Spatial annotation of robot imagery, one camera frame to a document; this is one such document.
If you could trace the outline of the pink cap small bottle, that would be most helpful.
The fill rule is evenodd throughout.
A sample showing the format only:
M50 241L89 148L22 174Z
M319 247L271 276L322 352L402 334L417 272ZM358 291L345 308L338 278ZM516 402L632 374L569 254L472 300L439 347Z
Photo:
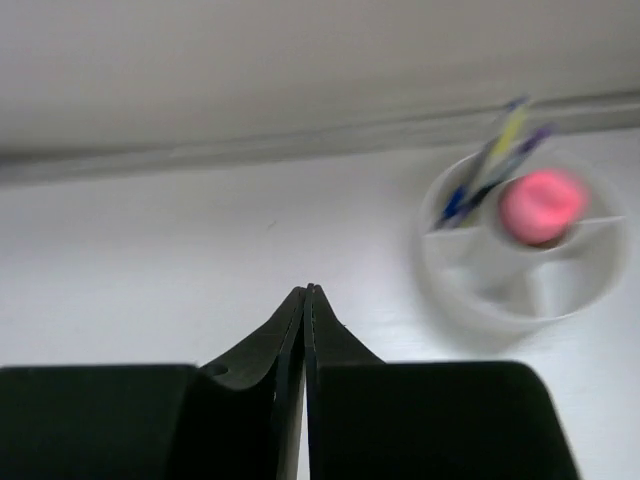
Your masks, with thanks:
M562 169L540 169L513 180L499 197L500 222L515 241L527 246L557 243L579 221L590 190Z

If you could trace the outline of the dark blue pen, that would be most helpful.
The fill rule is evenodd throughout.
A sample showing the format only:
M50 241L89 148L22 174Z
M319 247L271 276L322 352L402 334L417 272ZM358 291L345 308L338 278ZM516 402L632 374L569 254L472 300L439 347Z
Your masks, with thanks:
M509 176L533 153L533 151L554 132L552 124L538 128L531 136L514 149L501 163L493 167L480 188L460 208L460 213L474 210L484 198Z

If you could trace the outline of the yellow pen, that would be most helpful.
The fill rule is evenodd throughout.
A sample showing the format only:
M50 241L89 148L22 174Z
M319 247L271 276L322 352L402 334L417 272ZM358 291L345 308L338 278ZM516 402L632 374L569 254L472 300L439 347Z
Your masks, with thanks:
M467 181L469 192L478 189L492 165L506 152L526 117L530 97L523 95L510 101L492 124L489 141L474 158Z

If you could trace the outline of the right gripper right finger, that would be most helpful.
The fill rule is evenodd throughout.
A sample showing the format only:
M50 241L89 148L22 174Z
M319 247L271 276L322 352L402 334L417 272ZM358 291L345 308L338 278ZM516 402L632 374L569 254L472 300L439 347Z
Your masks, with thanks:
M387 363L336 317L304 304L314 479L575 479L551 396L514 361Z

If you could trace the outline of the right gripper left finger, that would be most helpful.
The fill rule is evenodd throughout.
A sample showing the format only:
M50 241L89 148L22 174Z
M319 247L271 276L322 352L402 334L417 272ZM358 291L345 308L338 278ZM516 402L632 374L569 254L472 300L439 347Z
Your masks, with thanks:
M188 364L1 371L5 479L289 479L305 292L230 350Z

